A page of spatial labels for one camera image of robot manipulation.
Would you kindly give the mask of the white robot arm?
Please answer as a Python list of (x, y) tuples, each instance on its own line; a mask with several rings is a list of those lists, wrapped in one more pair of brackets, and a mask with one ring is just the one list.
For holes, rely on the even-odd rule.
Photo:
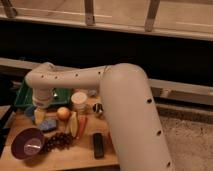
[(49, 106), (54, 88), (95, 89), (121, 171), (175, 171), (145, 71), (133, 64), (58, 71), (49, 62), (25, 77), (33, 103)]

